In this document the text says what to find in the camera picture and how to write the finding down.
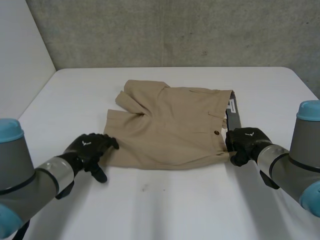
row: white wall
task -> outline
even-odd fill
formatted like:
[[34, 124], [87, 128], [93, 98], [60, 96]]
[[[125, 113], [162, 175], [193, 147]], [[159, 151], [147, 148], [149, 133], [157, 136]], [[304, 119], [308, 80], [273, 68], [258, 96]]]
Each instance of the white wall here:
[[19, 118], [55, 72], [25, 0], [0, 0], [0, 118]]

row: fabric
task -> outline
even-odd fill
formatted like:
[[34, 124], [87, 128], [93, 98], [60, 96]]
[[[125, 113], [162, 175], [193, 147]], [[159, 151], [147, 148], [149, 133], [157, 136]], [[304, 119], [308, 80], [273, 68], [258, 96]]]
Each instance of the fabric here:
[[108, 110], [104, 133], [120, 149], [105, 154], [109, 166], [183, 170], [229, 159], [221, 130], [232, 90], [170, 87], [159, 81], [129, 80]]

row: white label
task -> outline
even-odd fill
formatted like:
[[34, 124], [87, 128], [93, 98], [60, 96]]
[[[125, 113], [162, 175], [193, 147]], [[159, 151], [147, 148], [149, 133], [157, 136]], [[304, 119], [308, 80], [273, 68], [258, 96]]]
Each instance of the white label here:
[[233, 99], [229, 100], [229, 104], [228, 104], [228, 106], [226, 106], [226, 108], [230, 109], [231, 112], [234, 113], [234, 114], [237, 113], [236, 106], [235, 106], [235, 100], [233, 100]]

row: black cable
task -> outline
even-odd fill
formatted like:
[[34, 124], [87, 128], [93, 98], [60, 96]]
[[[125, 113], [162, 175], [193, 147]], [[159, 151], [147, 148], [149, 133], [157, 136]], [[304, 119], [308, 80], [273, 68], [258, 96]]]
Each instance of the black cable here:
[[12, 240], [22, 240], [28, 230], [30, 220], [25, 223], [15, 234]]

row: white table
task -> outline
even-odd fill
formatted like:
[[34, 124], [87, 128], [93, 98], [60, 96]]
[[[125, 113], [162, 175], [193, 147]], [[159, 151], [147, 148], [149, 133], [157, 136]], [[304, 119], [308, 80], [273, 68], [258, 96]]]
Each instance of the white table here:
[[[317, 99], [283, 67], [87, 68], [56, 72], [19, 119], [35, 166], [80, 134], [101, 133], [128, 79], [171, 87], [235, 91], [243, 127], [259, 127], [290, 148], [296, 112]], [[320, 220], [282, 190], [264, 185], [255, 164], [186, 171], [104, 169], [108, 184], [81, 172], [71, 194], [32, 220], [30, 240], [319, 239]]]

